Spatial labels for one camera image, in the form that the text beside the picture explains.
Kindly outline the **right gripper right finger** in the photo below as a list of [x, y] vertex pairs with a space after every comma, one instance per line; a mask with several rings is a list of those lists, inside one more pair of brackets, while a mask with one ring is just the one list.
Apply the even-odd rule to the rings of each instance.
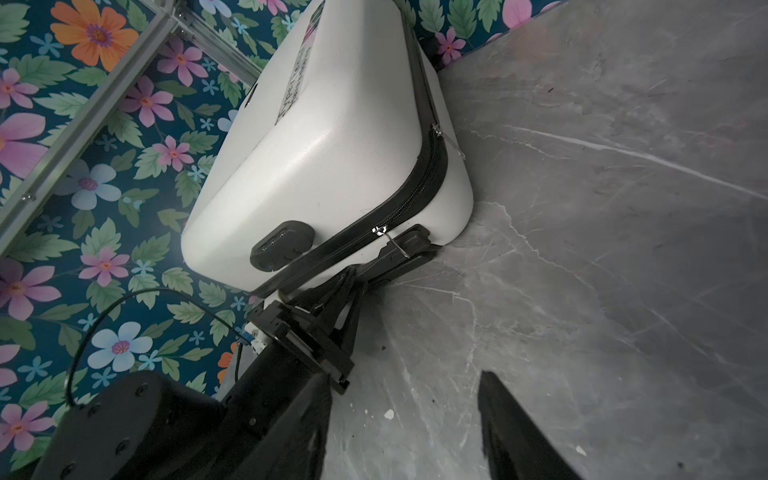
[[491, 371], [481, 373], [478, 408], [492, 479], [581, 479]]

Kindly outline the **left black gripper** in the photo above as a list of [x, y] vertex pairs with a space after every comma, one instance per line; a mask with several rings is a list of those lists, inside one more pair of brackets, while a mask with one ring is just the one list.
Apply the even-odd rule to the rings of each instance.
[[344, 395], [355, 366], [352, 354], [366, 283], [395, 280], [433, 260], [440, 249], [430, 231], [417, 224], [388, 241], [374, 260], [346, 267], [287, 304], [275, 301], [247, 319], [311, 371], [326, 373], [331, 388]]

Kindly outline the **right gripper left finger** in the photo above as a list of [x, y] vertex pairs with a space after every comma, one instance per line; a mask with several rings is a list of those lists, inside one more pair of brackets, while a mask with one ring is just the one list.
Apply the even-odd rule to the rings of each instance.
[[312, 376], [233, 472], [235, 479], [322, 477], [332, 407], [328, 376]]

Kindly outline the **white hard-shell suitcase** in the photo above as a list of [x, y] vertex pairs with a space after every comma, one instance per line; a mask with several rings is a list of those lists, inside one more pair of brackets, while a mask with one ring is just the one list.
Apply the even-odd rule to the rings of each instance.
[[260, 298], [319, 285], [473, 193], [436, 72], [391, 1], [313, 1], [238, 109], [181, 235], [193, 272]]

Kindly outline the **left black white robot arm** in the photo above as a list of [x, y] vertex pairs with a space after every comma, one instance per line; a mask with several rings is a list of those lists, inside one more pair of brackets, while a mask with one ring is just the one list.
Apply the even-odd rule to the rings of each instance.
[[222, 399], [136, 372], [72, 406], [23, 479], [318, 479], [367, 291], [432, 260], [413, 226], [378, 256], [252, 313], [269, 344]]

